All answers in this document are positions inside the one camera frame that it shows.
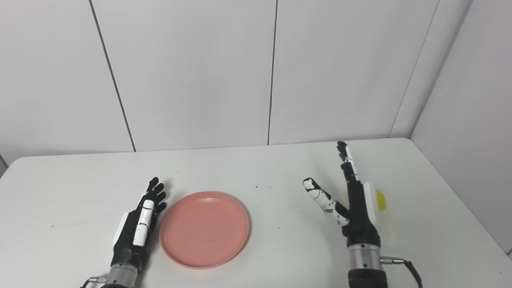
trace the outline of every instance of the wall seam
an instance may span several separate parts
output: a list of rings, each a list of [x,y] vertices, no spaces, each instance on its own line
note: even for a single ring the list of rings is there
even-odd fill
[[[121,100],[121,95],[119,95],[119,89],[117,88],[116,78],[114,77],[114,71],[112,70],[112,65],[110,63],[109,55],[106,52],[105,41],[103,40],[103,35],[101,34],[101,30],[99,28],[98,17],[96,16],[96,11],[94,10],[94,5],[93,5],[92,0],[89,0],[89,5],[91,5],[91,11],[93,13],[94,23],[96,24],[96,29],[98,29],[99,38],[101,40],[101,46],[103,47],[103,52],[105,54],[106,63],[109,67],[110,76],[112,77],[112,82],[114,83],[114,88],[116,90],[117,99],[119,101],[119,106],[121,107],[121,112],[123,114],[124,123],[126,125],[126,130],[128,131],[128,136],[130,137],[130,142],[132,143],[133,152],[136,152],[137,150],[135,149],[135,143],[133,141],[132,132],[130,130],[130,125],[128,125],[128,119],[127,119],[126,113],[124,111],[124,106],[123,106],[123,102]]]
[[[0,154],[0,162],[2,162],[6,168],[9,168],[9,165],[7,165],[7,162],[5,162],[4,158],[2,157],[2,155]]]
[[[411,72],[411,76],[409,76],[409,81],[407,82],[406,90],[403,92],[402,101],[400,102],[400,105],[398,106],[398,110],[396,111],[395,119],[393,120],[391,129],[389,130],[388,138],[391,137],[391,133],[393,132],[393,127],[395,127],[396,119],[398,118],[398,114],[400,113],[400,109],[402,108],[403,100],[406,98],[407,90],[409,89],[409,85],[411,84],[411,80],[413,78],[414,71],[416,71],[416,66],[418,65],[418,61],[419,61],[421,52],[423,51],[423,47],[425,46],[426,38],[429,35],[430,27],[432,26],[432,22],[434,21],[434,17],[436,16],[437,8],[439,7],[439,2],[441,2],[441,0],[437,0],[436,8],[434,9],[434,13],[432,13],[432,18],[430,19],[429,27],[426,30],[425,37],[423,38],[423,43],[421,43],[421,48],[419,49],[418,56],[416,57],[416,62],[414,62],[413,71]]]
[[[272,47],[272,72],[270,74],[270,105],[268,108],[267,145],[270,144],[270,119],[272,116],[272,93],[274,90],[275,33],[276,33],[277,27],[278,27],[278,3],[279,3],[279,0],[275,0],[274,43],[273,43],[273,47]]]
[[[460,29],[462,27],[462,24],[464,23],[464,20],[466,19],[467,13],[469,12],[472,3],[473,3],[473,0],[470,0],[466,4],[466,7],[464,7],[464,12],[462,12],[462,16],[460,18],[460,21],[459,21],[459,23],[457,25],[457,28],[455,29],[455,33],[452,36],[452,39],[450,41],[450,44],[448,45],[448,48],[446,49],[446,52],[445,52],[444,57],[443,57],[443,59],[441,61],[441,64],[439,65],[439,67],[438,67],[438,69],[436,71],[436,75],[434,77],[434,80],[432,81],[432,83],[431,83],[431,85],[429,87],[429,90],[428,90],[428,92],[426,94],[426,97],[423,100],[423,104],[421,105],[421,109],[419,110],[418,115],[416,116],[416,120],[414,121],[413,128],[409,132],[409,136],[408,136],[409,139],[412,138],[413,132],[416,129],[416,126],[418,126],[419,119],[420,119],[421,115],[423,114],[423,111],[425,110],[426,103],[429,101],[430,95],[432,94],[432,91],[434,90],[434,87],[435,87],[435,85],[437,83],[437,80],[439,79],[439,76],[441,75],[441,71],[443,70],[444,64],[446,63],[446,60],[448,59],[448,55],[450,54],[450,52],[452,50],[453,44],[455,43],[455,39],[457,39],[457,36],[459,35]]]

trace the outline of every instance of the table surface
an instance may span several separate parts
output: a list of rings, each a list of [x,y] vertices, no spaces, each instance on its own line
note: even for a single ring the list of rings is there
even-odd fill
[[[383,255],[413,261],[425,287],[512,287],[512,261],[410,140],[348,144],[360,179],[387,199]],[[21,158],[0,179],[2,286],[70,288],[107,273],[122,213],[159,176],[170,204],[234,196],[251,231],[233,260],[206,270],[178,266],[152,237],[139,287],[348,287],[346,240],[302,187],[313,177],[346,203],[340,161],[334,142]],[[385,270],[389,287],[416,286],[404,266]]]

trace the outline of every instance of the black fingertip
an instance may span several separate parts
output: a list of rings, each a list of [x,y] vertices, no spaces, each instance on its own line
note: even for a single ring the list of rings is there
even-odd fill
[[[167,207],[167,203],[162,202],[162,203],[158,204],[155,211],[157,212],[157,214],[160,214],[160,212],[164,211],[165,207]]]
[[[347,144],[343,141],[338,141],[338,146],[336,146],[336,148],[338,149],[339,151],[339,157],[345,161],[345,158],[348,157],[348,154],[347,154]]]
[[[167,197],[167,193],[165,191],[160,192],[160,194],[157,195],[157,203],[162,202]]]
[[[159,183],[158,185],[156,185],[155,188],[153,188],[153,191],[155,191],[155,193],[160,193],[161,191],[163,190],[163,183]]]
[[[150,184],[147,186],[147,190],[152,190],[153,187],[155,187],[156,184],[158,184],[158,182],[160,182],[160,180],[158,180],[158,177],[151,179]]]

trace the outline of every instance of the yellow object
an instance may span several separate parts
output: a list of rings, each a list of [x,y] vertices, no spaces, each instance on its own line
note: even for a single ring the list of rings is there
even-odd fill
[[[379,204],[379,211],[386,209],[386,198],[384,197],[384,194],[379,190],[377,190],[377,203]]]

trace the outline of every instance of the white wall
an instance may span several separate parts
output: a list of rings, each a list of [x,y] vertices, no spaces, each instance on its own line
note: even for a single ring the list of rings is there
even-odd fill
[[[87,1],[0,1],[0,154],[132,151]]]
[[[389,137],[438,0],[280,0],[270,143]]]
[[[138,151],[267,143],[275,1],[93,3]]]
[[[511,1],[472,3],[412,136],[505,251],[512,249],[510,15]]]
[[[162,150],[410,133],[467,1],[93,3],[135,148]],[[7,163],[132,151],[88,1],[0,0],[0,39]]]

